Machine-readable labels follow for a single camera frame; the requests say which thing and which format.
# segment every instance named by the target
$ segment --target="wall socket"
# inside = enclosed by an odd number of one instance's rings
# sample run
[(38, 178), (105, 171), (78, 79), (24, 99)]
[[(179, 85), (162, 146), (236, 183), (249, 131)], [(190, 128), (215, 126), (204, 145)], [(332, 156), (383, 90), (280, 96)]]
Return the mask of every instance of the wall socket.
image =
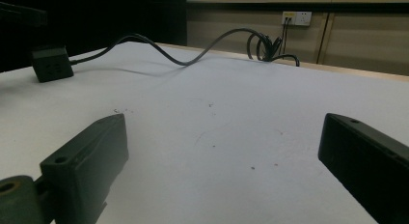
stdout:
[(312, 12), (297, 12), (295, 25), (310, 26)]
[(310, 26), (312, 15), (312, 12), (283, 12), (282, 24), (290, 18), (288, 25)]
[(297, 12), (283, 12), (282, 24), (288, 23), (289, 25), (295, 25), (296, 16)]

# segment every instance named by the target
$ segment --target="black cable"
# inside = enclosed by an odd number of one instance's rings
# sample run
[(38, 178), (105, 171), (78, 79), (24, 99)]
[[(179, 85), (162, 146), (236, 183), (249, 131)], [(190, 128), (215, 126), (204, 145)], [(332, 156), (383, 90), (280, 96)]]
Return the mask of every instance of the black cable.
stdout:
[[(226, 33), (224, 33), (223, 35), (221, 35), (219, 38), (217, 38), (216, 40), (214, 40), (201, 54), (199, 54), (196, 58), (194, 58), (191, 61), (188, 62), (181, 62), (175, 58), (173, 58), (171, 55), (169, 55), (167, 52), (165, 52), (161, 47), (159, 47), (155, 42), (151, 41), (150, 39), (140, 35), (140, 34), (129, 34), (129, 35), (125, 35), (119, 39), (117, 39), (113, 44), (109, 45), (106, 49), (104, 49), (103, 51), (101, 51), (100, 53), (97, 53), (94, 56), (91, 57), (87, 57), (84, 59), (79, 59), (79, 60), (73, 60), (70, 61), (70, 63), (72, 65), (76, 65), (79, 63), (84, 63), (84, 62), (88, 62), (91, 61), (95, 58), (98, 58), (102, 55), (104, 55), (105, 53), (109, 52), (112, 48), (115, 47), (115, 45), (119, 44), (120, 42), (122, 42), (125, 39), (128, 38), (133, 38), (133, 39), (137, 39), (146, 43), (149, 43), (151, 46), (153, 46), (156, 50), (158, 50), (160, 53), (162, 53), (166, 58), (168, 58), (170, 61), (172, 61), (173, 63), (180, 65), (180, 66), (191, 66), (193, 64), (195, 64), (196, 62), (198, 62), (207, 52), (208, 50), (210, 50), (211, 47), (213, 47), (216, 43), (218, 43), (220, 40), (222, 40), (224, 37), (233, 34), (233, 33), (237, 33), (237, 32), (248, 32), (251, 33), (252, 35), (250, 36), (250, 38), (247, 41), (247, 55), (250, 59), (253, 59), (252, 54), (250, 52), (250, 42), (252, 40), (253, 37), (258, 37), (259, 38), (259, 42), (258, 42), (258, 49), (257, 49), (257, 57), (259, 60), (263, 61), (263, 62), (272, 62), (274, 60), (277, 59), (277, 57), (274, 57), (274, 54), (277, 51), (278, 45), (275, 46), (275, 44), (273, 44), (270, 40), (270, 38), (268, 36), (265, 36), (262, 33), (256, 32), (255, 30), (252, 29), (248, 29), (248, 28), (238, 28), (238, 29), (232, 29)], [(263, 43), (264, 46), (264, 55), (262, 56), (262, 58), (259, 55), (259, 48), (261, 46), (261, 43)], [(295, 61), (297, 67), (299, 66), (299, 61)]]
[[(288, 31), (288, 26), (289, 26), (289, 23), (290, 23), (290, 22), (291, 22), (291, 18), (289, 18), (289, 19), (288, 19), (288, 22), (286, 23), (286, 32)], [(286, 54), (286, 34), (285, 34), (285, 37), (284, 37), (283, 54)]]
[[(284, 24), (283, 24), (283, 32), (282, 32), (282, 40), (284, 39), (284, 31), (286, 30), (286, 21), (288, 20), (288, 17), (286, 17), (286, 19), (284, 20)], [(279, 55), (281, 54), (281, 49), (283, 46), (283, 42), (280, 43), (280, 51), (279, 51)]]
[(282, 55), (278, 55), (277, 57), (273, 57), (272, 61), (275, 61), (277, 59), (284, 59), (285, 57), (290, 57), (292, 59), (294, 59), (295, 61), (295, 66), (299, 67), (300, 66), (300, 60), (297, 58), (297, 56), (293, 55), (293, 54), (282, 54)]

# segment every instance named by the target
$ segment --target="black bracket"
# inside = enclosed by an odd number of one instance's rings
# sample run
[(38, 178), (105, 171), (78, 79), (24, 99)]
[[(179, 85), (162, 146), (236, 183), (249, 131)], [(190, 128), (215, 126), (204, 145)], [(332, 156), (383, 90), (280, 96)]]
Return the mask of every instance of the black bracket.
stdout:
[(409, 147), (348, 117), (327, 114), (318, 158), (379, 223), (409, 223)]
[(124, 115), (98, 120), (46, 158), (35, 182), (0, 181), (0, 223), (95, 224), (127, 160)]

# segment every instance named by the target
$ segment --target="power plug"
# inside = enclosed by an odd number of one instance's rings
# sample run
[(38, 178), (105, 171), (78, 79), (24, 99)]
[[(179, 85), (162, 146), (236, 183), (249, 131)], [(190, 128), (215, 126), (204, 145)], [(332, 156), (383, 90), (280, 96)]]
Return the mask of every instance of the power plug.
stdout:
[(49, 45), (33, 49), (30, 60), (39, 82), (48, 82), (74, 76), (63, 45)]
[(296, 16), (297, 12), (283, 12), (282, 24), (295, 25)]

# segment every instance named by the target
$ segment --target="white table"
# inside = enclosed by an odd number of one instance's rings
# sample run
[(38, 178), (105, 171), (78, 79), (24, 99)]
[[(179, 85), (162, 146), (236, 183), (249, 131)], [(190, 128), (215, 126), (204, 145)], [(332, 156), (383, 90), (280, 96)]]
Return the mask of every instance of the white table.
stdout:
[[(165, 47), (180, 60), (198, 53)], [(318, 160), (325, 114), (409, 145), (409, 83), (208, 54), (181, 68), (124, 43), (40, 84), (0, 74), (0, 178), (29, 175), (122, 112), (130, 159), (99, 224), (375, 223)]]

